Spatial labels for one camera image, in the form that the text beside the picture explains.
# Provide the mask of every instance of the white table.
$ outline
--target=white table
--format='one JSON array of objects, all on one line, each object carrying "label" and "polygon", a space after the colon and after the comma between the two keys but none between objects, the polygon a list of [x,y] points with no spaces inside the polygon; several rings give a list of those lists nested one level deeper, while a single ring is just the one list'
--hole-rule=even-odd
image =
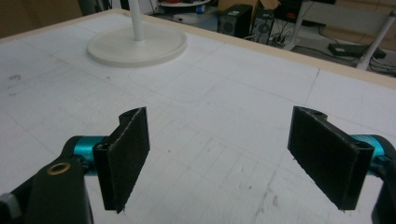
[{"label": "white table", "polygon": [[338,211],[287,150],[291,112],[314,108],[396,145],[396,80],[150,17],[183,29],[186,52],[144,68],[93,61],[88,41],[124,14],[0,40],[0,192],[70,137],[109,135],[146,106],[151,151],[125,213],[105,211],[86,177],[96,223],[371,223],[382,181],[368,176],[357,210]]}]

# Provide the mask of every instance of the rubber pad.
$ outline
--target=rubber pad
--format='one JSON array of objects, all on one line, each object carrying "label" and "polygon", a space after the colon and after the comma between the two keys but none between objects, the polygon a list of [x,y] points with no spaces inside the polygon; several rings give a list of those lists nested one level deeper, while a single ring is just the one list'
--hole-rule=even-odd
[{"label": "rubber pad", "polygon": [[120,126],[93,150],[106,210],[123,210],[149,154],[146,108],[126,112]]},{"label": "rubber pad", "polygon": [[340,210],[354,210],[374,148],[327,121],[321,112],[295,106],[288,149]]}]

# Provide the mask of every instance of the round white base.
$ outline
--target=round white base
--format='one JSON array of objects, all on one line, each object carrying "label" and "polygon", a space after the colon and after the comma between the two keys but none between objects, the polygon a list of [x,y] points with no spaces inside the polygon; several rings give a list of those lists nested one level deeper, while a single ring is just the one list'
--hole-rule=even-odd
[{"label": "round white base", "polygon": [[166,63],[187,47],[186,35],[176,28],[143,22],[144,40],[134,40],[132,25],[103,32],[88,43],[88,52],[98,61],[117,67],[140,67]]}]

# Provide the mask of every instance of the blue object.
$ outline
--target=blue object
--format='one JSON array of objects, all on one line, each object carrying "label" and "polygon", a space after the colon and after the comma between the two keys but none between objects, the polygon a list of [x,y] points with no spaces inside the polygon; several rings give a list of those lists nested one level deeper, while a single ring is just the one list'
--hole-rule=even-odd
[{"label": "blue object", "polygon": [[383,163],[388,160],[388,157],[385,155],[384,148],[381,146],[381,144],[378,142],[378,140],[375,137],[373,137],[372,135],[356,134],[356,135],[350,135],[350,136],[355,138],[358,141],[368,143],[372,147],[374,147],[373,157],[372,157],[371,163],[370,163],[370,170],[376,170],[377,167],[382,166]]},{"label": "blue object", "polygon": [[96,144],[102,142],[103,138],[103,136],[83,136],[76,143],[73,155],[82,156],[90,165],[90,171],[86,175],[97,175],[92,149]]},{"label": "blue object", "polygon": [[205,5],[198,6],[196,12],[197,12],[197,14],[204,14]]}]

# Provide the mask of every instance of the screw hole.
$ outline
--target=screw hole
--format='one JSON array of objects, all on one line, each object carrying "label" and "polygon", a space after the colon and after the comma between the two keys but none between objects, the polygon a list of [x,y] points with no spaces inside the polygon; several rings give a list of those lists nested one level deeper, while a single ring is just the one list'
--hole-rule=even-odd
[{"label": "screw hole", "polygon": [[70,169],[70,163],[61,162],[61,163],[51,166],[48,169],[47,173],[49,175],[60,175],[60,174],[63,174],[64,172],[66,172],[68,169]]}]

